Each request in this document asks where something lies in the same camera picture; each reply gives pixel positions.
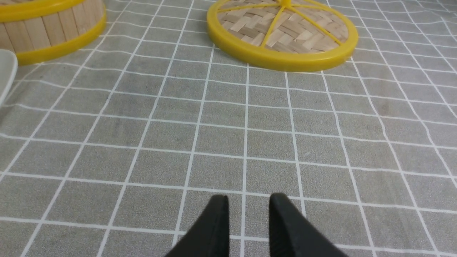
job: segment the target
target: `yellow plastic rim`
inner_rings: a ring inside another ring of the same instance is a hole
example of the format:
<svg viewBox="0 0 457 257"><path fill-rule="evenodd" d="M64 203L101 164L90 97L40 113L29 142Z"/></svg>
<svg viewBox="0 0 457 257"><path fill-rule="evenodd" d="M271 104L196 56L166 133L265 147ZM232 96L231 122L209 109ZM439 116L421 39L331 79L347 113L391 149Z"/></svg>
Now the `yellow plastic rim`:
<svg viewBox="0 0 457 257"><path fill-rule="evenodd" d="M312 72L327 70L343 64L347 59L351 57L354 49L356 48L359 36L354 24L352 24L352 22L347 17L340 14L336 10L333 10L326 5L315 2L313 0L305 1L316 5L319 9L335 14L344 22L348 28L349 35L346 42L339 42L339 47L334 48L330 51L316 54L293 54L277 52L266 49L263 46L257 47L251 45L230 34L220 24L217 13L222 11L220 10L220 7L228 1L229 0L219 0L209 8L207 13L208 34L214 44L217 45L221 50L228 53L232 57L240 59L246 63L261 68L291 72ZM283 0L282 3L277 5L282 6L281 10L284 10L284 8L291 10L294 6L304 6L291 5L290 0ZM271 23L269 32L271 32L271 28L274 26L277 17L278 16L276 16Z"/></svg>
<svg viewBox="0 0 457 257"><path fill-rule="evenodd" d="M105 29L106 11L100 21L83 35L62 44L43 48L36 51L17 53L19 65L29 65L49 61L72 53L94 41Z"/></svg>
<svg viewBox="0 0 457 257"><path fill-rule="evenodd" d="M0 6L0 22L28 20L50 15L79 5L84 0L34 0Z"/></svg>

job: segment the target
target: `grid pattern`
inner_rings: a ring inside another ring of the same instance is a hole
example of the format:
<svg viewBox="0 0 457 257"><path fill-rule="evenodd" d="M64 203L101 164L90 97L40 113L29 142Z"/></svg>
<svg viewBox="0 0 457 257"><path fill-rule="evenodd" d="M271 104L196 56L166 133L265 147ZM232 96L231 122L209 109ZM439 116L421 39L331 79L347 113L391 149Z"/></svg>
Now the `grid pattern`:
<svg viewBox="0 0 457 257"><path fill-rule="evenodd" d="M353 58L250 67L207 0L107 0L91 45L22 67L0 109L0 253L162 256L227 194L231 255L268 256L284 192L350 256L457 256L457 2L321 1Z"/></svg>

